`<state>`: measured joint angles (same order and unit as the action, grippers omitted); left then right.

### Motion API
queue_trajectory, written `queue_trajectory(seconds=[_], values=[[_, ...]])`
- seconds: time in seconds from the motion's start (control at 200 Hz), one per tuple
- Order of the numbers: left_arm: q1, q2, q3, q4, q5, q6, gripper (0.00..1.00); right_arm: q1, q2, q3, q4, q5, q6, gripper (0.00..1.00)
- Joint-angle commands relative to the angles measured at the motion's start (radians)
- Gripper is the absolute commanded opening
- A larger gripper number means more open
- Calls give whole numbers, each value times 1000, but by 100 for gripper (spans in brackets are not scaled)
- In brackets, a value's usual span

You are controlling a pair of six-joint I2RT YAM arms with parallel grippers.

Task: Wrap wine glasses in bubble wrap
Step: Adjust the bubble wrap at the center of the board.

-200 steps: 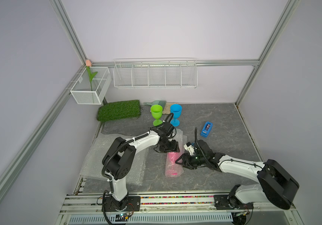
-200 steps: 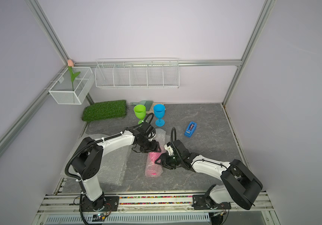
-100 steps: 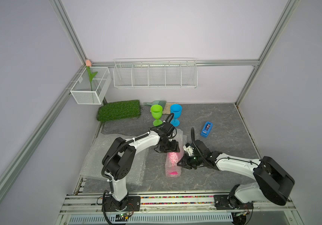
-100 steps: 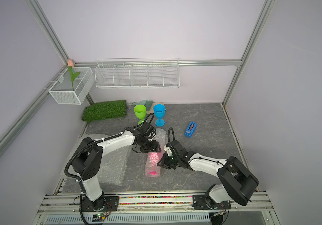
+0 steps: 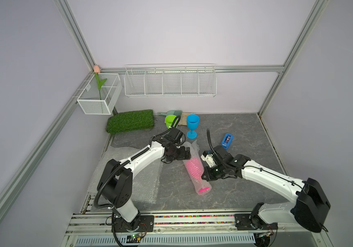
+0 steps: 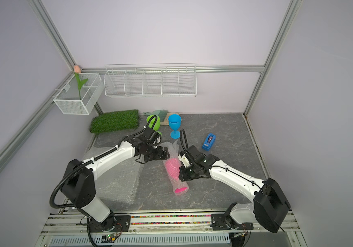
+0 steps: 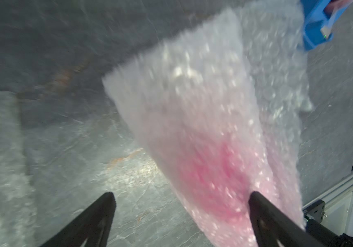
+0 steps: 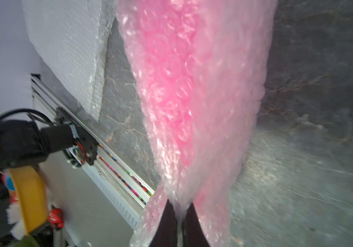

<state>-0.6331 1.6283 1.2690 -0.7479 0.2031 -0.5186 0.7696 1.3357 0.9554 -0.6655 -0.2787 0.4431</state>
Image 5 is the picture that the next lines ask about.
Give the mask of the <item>pink plastic wine glass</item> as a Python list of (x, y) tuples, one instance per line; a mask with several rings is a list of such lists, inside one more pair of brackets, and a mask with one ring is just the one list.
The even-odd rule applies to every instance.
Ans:
[(210, 183), (201, 179), (204, 171), (202, 162), (198, 158), (191, 158), (185, 162), (185, 167), (197, 194), (202, 196), (210, 192), (212, 188)]

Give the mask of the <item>blue tape dispenser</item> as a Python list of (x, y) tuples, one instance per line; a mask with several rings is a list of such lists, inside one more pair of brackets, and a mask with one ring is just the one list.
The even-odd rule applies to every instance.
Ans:
[(231, 143), (233, 141), (233, 138), (234, 138), (234, 136), (232, 134), (229, 134), (229, 133), (225, 134), (225, 136), (224, 136), (224, 138), (223, 138), (223, 140), (221, 142), (221, 146), (225, 150), (227, 150), (230, 147), (230, 145), (231, 145)]

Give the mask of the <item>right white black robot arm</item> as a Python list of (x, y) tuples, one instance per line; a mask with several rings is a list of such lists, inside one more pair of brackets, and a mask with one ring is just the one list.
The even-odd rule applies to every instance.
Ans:
[(261, 230), (274, 223), (299, 224), (320, 233), (331, 208), (320, 183), (312, 178), (296, 179), (264, 167), (248, 156), (232, 156), (222, 146), (204, 151), (202, 179), (241, 178), (260, 184), (287, 199), (286, 203), (258, 203), (248, 217), (248, 227)]

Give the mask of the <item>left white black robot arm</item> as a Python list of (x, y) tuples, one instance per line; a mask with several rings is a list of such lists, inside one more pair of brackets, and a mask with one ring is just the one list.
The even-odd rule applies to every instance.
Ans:
[(97, 185), (93, 206), (96, 209), (110, 208), (127, 230), (139, 229), (140, 211), (131, 200), (134, 178), (157, 160), (170, 164), (191, 159), (190, 148), (183, 145), (185, 141), (186, 135), (171, 127), (151, 137), (149, 144), (134, 155), (119, 161), (109, 160)]

